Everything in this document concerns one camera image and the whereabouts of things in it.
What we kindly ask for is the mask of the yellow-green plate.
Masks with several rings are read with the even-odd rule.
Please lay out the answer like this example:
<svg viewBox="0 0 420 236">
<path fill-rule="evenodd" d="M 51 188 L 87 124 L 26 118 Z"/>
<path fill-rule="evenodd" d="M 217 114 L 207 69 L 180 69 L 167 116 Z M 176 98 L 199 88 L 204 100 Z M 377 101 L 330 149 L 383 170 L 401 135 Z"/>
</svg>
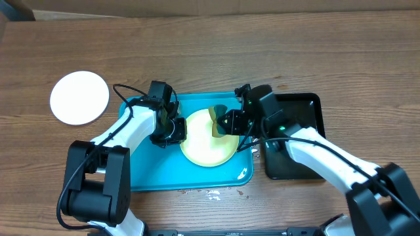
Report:
<svg viewBox="0 0 420 236">
<path fill-rule="evenodd" d="M 240 138 L 212 136 L 213 120 L 208 109 L 201 109 L 186 118 L 186 139 L 180 148 L 186 158 L 202 167 L 215 167 L 227 162 L 236 152 Z"/>
</svg>

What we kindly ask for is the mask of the yellow green sponge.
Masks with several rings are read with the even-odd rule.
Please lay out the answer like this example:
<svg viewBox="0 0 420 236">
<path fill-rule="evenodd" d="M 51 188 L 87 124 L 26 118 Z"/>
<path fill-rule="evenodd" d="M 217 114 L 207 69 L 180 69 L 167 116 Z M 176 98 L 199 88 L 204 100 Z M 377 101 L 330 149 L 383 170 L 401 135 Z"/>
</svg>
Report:
<svg viewBox="0 0 420 236">
<path fill-rule="evenodd" d="M 212 136 L 221 138 L 226 135 L 226 130 L 219 124 L 219 119 L 226 114 L 227 107 L 225 105 L 215 105 L 208 108 L 212 124 Z"/>
</svg>

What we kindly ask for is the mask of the white plate with stain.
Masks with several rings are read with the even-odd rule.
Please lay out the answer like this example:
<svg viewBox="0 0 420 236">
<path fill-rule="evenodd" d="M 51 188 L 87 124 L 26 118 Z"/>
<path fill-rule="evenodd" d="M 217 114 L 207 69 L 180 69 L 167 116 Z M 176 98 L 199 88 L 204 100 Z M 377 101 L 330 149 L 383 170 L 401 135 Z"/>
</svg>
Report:
<svg viewBox="0 0 420 236">
<path fill-rule="evenodd" d="M 59 121 L 85 125 L 104 113 L 109 99 L 109 88 L 101 76 L 91 71 L 75 71 L 55 84 L 49 104 Z"/>
</svg>

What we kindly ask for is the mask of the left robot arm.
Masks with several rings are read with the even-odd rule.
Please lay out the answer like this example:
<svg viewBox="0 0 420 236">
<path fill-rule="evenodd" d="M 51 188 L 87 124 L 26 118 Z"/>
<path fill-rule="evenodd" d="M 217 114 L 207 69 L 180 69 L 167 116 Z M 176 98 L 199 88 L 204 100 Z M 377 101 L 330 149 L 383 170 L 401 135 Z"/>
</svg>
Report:
<svg viewBox="0 0 420 236">
<path fill-rule="evenodd" d="M 160 148 L 186 139 L 186 120 L 165 82 L 152 81 L 140 98 L 126 100 L 124 114 L 90 142 L 68 150 L 56 218 L 65 229 L 97 229 L 99 235 L 144 235 L 146 225 L 130 210 L 130 156 L 149 138 Z"/>
</svg>

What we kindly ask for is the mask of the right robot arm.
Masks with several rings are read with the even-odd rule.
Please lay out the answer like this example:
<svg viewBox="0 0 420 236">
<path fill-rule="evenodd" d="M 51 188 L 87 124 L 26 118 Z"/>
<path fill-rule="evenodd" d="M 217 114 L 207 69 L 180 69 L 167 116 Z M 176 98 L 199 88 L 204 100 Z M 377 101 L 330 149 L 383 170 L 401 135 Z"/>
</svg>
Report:
<svg viewBox="0 0 420 236">
<path fill-rule="evenodd" d="M 271 86 L 234 91 L 241 108 L 210 108 L 213 136 L 254 136 L 257 143 L 285 150 L 289 158 L 336 187 L 346 198 L 349 214 L 338 215 L 317 229 L 317 235 L 418 235 L 419 196 L 406 172 L 394 163 L 380 167 L 359 159 L 321 133 L 318 107 L 307 94 L 274 94 Z M 307 106 L 300 106 L 308 100 Z"/>
</svg>

